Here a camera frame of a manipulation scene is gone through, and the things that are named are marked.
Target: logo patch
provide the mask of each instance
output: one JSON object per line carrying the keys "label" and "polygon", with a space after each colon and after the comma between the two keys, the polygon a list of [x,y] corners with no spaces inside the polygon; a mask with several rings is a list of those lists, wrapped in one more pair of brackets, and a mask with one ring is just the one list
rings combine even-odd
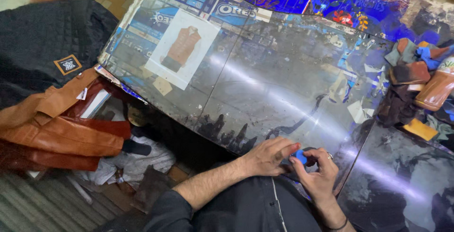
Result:
{"label": "logo patch", "polygon": [[74,55],[70,55],[68,57],[65,57],[64,59],[54,61],[54,64],[58,67],[63,75],[67,75],[68,73],[82,68],[82,65]]}

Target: picture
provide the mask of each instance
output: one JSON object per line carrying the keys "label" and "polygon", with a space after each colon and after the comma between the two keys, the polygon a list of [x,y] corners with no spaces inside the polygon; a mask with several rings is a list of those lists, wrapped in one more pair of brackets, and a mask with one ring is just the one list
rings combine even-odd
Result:
{"label": "picture", "polygon": [[145,68],[185,90],[219,30],[179,9]]}

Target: bottle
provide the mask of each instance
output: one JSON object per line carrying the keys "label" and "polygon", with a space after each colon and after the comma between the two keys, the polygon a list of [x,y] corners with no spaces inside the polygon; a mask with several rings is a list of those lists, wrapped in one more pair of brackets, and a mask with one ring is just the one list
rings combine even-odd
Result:
{"label": "bottle", "polygon": [[424,109],[438,111],[454,89],[454,55],[445,58],[434,76],[416,96],[413,103]]}

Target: black bracelet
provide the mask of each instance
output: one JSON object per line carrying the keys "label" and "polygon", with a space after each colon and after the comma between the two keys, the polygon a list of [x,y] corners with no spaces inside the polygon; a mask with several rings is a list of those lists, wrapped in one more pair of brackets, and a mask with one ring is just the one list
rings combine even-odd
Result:
{"label": "black bracelet", "polygon": [[347,222],[348,222],[348,218],[345,220],[345,223],[340,228],[330,228],[330,227],[327,227],[327,226],[326,226],[326,228],[329,229],[329,230],[334,230],[334,231],[341,230],[341,229],[345,228],[345,226],[347,226]]}

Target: white tag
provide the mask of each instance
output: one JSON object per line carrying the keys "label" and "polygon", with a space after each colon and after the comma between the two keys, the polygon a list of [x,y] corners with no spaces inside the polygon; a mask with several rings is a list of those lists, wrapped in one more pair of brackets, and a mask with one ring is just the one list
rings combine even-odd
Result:
{"label": "white tag", "polygon": [[87,97],[87,91],[88,91],[87,88],[82,90],[82,92],[80,92],[80,94],[76,97],[76,99],[85,100],[85,97]]}

